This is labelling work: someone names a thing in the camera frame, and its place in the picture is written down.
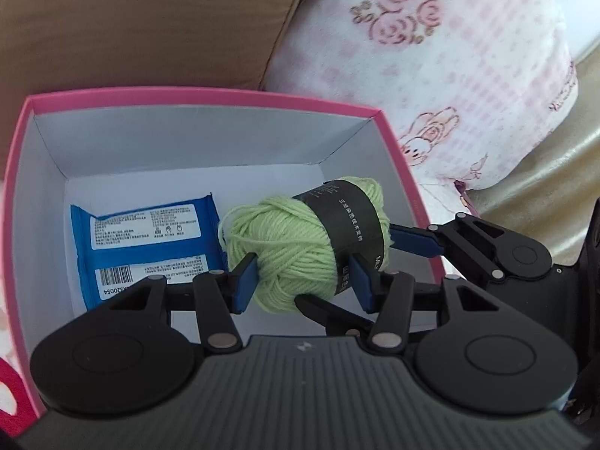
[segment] barcode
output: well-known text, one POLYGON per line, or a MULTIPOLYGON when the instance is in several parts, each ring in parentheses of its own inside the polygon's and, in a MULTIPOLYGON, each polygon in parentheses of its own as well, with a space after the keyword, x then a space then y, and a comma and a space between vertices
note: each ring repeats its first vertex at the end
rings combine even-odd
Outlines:
POLYGON ((103 286, 133 282, 130 266, 123 265, 122 267, 101 268, 100 281, 103 286))

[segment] blue package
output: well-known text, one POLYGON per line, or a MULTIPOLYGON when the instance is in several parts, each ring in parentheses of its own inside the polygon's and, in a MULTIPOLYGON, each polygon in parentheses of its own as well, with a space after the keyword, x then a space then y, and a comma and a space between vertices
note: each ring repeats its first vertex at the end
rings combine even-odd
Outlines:
POLYGON ((212 195, 97 217, 71 205, 71 222, 88 309, 147 275, 172 284, 226 269, 212 195))

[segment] white logo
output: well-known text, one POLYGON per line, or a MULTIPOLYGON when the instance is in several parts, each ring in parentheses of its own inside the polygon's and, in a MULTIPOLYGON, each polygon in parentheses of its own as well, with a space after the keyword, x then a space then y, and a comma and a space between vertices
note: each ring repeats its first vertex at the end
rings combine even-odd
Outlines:
POLYGON ((300 351, 307 351, 313 348, 313 346, 310 343, 303 341, 301 344, 296 345, 296 348, 300 351))

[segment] metal pin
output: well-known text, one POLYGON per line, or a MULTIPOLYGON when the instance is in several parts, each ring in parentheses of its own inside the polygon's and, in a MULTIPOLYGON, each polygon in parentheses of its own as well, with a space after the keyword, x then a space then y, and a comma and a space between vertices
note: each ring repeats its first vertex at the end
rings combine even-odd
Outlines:
POLYGON ((402 343, 402 338, 396 333, 381 332, 373 335, 371 341, 381 348, 395 348, 402 343))
POLYGON ((238 337, 231 333, 213 333, 208 337, 209 345, 215 348, 231 348, 238 342, 238 337))

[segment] green yarn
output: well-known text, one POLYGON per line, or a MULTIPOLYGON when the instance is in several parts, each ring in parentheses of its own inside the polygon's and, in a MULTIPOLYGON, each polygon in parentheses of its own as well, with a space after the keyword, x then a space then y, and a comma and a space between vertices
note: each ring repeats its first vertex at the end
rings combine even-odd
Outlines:
MULTIPOLYGON (((342 177, 361 188, 369 197, 381 223, 384 255, 388 262, 392 243, 389 218, 383 212, 383 191, 374 179, 342 177)), ((226 250, 229 268, 244 255, 258 255, 260 281, 254 300, 269 312, 297 311, 297 294, 311 293, 331 299, 337 287, 334 251, 327 231, 314 212, 302 201, 287 196, 269 196, 256 205, 233 208, 219 225, 219 242, 226 250), (223 224, 234 216, 225 234, 223 224)))

